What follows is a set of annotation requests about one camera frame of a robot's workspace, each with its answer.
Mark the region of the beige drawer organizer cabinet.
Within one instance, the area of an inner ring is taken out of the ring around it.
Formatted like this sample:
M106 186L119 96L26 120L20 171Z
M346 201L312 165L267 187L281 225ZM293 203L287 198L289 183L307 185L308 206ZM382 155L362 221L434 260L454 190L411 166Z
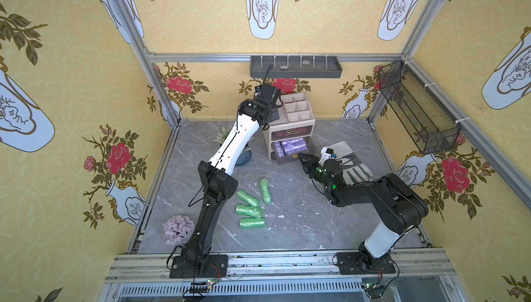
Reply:
M283 106L279 108L280 119L271 122L270 127L263 132L266 145L266 155L271 161L271 133L283 129L293 129L298 127L315 127L315 117L309 99L305 93L291 93L280 97Z

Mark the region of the purple roll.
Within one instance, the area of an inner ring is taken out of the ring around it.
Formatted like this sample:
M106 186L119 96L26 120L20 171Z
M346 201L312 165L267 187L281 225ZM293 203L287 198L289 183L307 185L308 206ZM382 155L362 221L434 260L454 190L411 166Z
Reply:
M284 150L283 150L283 147L282 147L281 143L280 142L275 142L273 145L274 145L277 157L278 158L285 157L286 154L284 153Z
M295 138L291 140L282 140L280 143L283 147L287 147L287 146L302 144L302 143L305 143L305 141L304 141L304 138Z
M295 156L295 155L298 155L298 154L307 154L308 151L309 151L308 147L302 147L300 149L292 149L290 151L286 151L286 153L288 155Z
M308 147L306 143L302 143L302 144L298 144L298 145L292 145L292 146L287 146L287 147L283 147L283 150L286 152L286 151L290 151L292 149L300 149L302 147Z

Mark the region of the purple roll bottom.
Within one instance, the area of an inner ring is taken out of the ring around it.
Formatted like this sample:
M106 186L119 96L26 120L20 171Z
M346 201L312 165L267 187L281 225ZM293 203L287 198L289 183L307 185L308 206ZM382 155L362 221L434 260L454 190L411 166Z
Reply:
M290 151L292 149L300 149L302 147L308 147L306 143L302 143L302 144L298 144L298 145L292 145L292 146L287 146L287 147L283 147L283 150L286 152L286 151Z

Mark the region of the transparent top drawer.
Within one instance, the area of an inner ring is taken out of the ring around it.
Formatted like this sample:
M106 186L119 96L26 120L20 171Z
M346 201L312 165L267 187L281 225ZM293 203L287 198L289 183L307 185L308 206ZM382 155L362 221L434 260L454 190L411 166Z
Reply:
M271 140L287 140L288 138L300 138L310 136L312 133L312 126L298 127L293 129L283 129L271 133Z

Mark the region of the transparent drawer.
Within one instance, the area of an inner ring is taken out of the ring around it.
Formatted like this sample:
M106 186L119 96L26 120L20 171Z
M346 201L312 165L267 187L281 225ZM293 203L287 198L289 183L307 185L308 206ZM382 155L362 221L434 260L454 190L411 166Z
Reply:
M298 161L300 154L312 154L315 148L310 137L275 141L271 147L271 160L278 165Z
M293 129L283 129L271 133L271 140L287 140L288 138L300 138L310 136L312 133L312 126L298 127Z

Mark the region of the purple roll top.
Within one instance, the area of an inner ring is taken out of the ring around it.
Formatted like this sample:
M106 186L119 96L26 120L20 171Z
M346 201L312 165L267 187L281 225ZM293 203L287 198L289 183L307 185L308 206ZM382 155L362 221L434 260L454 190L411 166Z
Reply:
M307 154L308 151L309 151L308 147L302 147L300 149L292 149L290 151L286 151L286 153L288 155L295 156L295 155L298 155L298 154Z

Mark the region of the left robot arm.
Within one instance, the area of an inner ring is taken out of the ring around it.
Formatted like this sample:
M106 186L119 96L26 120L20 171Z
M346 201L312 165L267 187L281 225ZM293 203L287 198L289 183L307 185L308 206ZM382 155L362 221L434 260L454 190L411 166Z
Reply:
M192 274L203 274L210 265L212 237L218 218L238 188L238 181L232 177L236 162L251 137L274 121L272 112L279 108L277 102L281 94L276 86L257 86L254 97L239 105L235 123L218 151L209 161L199 163L201 191L204 193L202 208L192 236L181 247L181 260Z

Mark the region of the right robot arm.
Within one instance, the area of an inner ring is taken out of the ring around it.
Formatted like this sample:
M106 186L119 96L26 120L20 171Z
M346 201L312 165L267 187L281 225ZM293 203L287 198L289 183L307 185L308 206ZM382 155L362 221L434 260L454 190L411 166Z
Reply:
M344 208L370 203L374 206L380 223L358 249L359 262L367 272L372 267L387 263L389 252L400 237L408 229L419 225L429 213L423 199L396 174L348 184L336 159L327 159L321 164L318 157L302 154L300 162L304 173L323 186L323 194L331 205Z

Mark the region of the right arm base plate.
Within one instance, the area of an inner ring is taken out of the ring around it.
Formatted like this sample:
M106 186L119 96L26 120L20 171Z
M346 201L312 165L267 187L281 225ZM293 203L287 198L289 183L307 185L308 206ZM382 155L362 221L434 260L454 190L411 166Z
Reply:
M390 253L380 258L373 257L368 251L340 252L335 255L335 264L340 274L395 274L396 268Z

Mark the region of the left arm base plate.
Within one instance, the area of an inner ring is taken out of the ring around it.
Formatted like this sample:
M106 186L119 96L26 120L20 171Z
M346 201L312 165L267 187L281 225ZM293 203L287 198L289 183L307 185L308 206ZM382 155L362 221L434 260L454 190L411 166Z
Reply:
M213 254L208 256L206 262L190 263L182 256L172 258L170 267L171 279L212 278L220 279L227 275L228 255Z

